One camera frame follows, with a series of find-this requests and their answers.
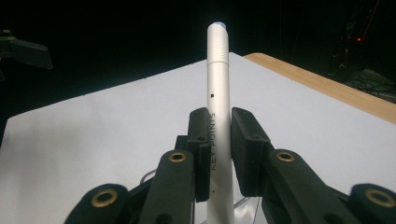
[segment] white pen tip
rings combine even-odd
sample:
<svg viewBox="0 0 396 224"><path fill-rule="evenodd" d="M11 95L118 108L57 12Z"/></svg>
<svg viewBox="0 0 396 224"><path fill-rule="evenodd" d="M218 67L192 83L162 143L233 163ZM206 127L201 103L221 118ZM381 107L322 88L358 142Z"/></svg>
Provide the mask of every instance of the white pen tip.
<svg viewBox="0 0 396 224"><path fill-rule="evenodd" d="M213 22L213 23L216 24L216 25L221 26L222 28L224 28L224 30L227 30L227 27L226 27L225 24L222 23L221 21L216 21L216 22Z"/></svg>

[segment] wooden table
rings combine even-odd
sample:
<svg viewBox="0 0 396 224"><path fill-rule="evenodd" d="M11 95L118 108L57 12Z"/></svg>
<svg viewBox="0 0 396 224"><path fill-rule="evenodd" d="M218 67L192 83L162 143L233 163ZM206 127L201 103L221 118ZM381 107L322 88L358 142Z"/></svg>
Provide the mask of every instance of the wooden table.
<svg viewBox="0 0 396 224"><path fill-rule="evenodd" d="M282 62L262 53L251 53L246 59L260 64L282 76L298 81L307 87L352 105L360 110L396 124L396 104L357 91L326 77L321 77L300 67Z"/></svg>

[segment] screw hole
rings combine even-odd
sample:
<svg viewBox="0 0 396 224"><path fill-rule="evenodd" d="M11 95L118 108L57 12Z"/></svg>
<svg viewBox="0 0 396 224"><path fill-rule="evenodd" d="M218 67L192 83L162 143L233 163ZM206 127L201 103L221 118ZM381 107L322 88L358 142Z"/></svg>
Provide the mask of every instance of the screw hole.
<svg viewBox="0 0 396 224"><path fill-rule="evenodd" d="M186 160L186 154L182 152L175 152L169 156L169 161L180 162Z"/></svg>
<svg viewBox="0 0 396 224"><path fill-rule="evenodd" d="M365 191L365 195L366 198L369 199L372 203L376 203L384 207L396 206L395 200L384 191L378 189L367 189Z"/></svg>
<svg viewBox="0 0 396 224"><path fill-rule="evenodd" d="M294 156L289 154L288 152L278 152L276 154L277 158L281 161L294 161Z"/></svg>
<svg viewBox="0 0 396 224"><path fill-rule="evenodd" d="M114 203L118 198L118 193L114 189L103 189L97 192L91 201L94 207L106 207Z"/></svg>

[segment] black plastic part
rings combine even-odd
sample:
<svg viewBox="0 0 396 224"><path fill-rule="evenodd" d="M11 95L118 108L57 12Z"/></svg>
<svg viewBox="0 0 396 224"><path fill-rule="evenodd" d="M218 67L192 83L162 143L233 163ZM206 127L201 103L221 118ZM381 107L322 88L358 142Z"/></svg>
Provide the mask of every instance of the black plastic part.
<svg viewBox="0 0 396 224"><path fill-rule="evenodd" d="M355 185L347 204L362 223L396 223L396 194L388 189L374 184Z"/></svg>
<svg viewBox="0 0 396 224"><path fill-rule="evenodd" d="M47 69L53 68L46 46L19 39L10 41L9 45L18 62Z"/></svg>
<svg viewBox="0 0 396 224"><path fill-rule="evenodd" d="M129 206L131 207L131 224L137 224L140 214L149 194L152 178L129 191Z"/></svg>
<svg viewBox="0 0 396 224"><path fill-rule="evenodd" d="M193 223L193 156L186 150L168 151L161 157L139 224Z"/></svg>
<svg viewBox="0 0 396 224"><path fill-rule="evenodd" d="M128 200L128 190L125 187L104 184L82 197L65 224L127 224L131 215Z"/></svg>
<svg viewBox="0 0 396 224"><path fill-rule="evenodd" d="M176 138L175 149L187 150L187 135L178 135Z"/></svg>
<svg viewBox="0 0 396 224"><path fill-rule="evenodd" d="M187 135L187 150L194 155L195 200L204 202L209 199L210 185L210 138L209 111L206 107L190 113Z"/></svg>
<svg viewBox="0 0 396 224"><path fill-rule="evenodd" d="M297 153L273 150L263 166L291 223L360 223Z"/></svg>
<svg viewBox="0 0 396 224"><path fill-rule="evenodd" d="M265 178L262 160L269 151L274 150L270 138L252 113L234 107L231 139L233 165L242 195L262 196Z"/></svg>

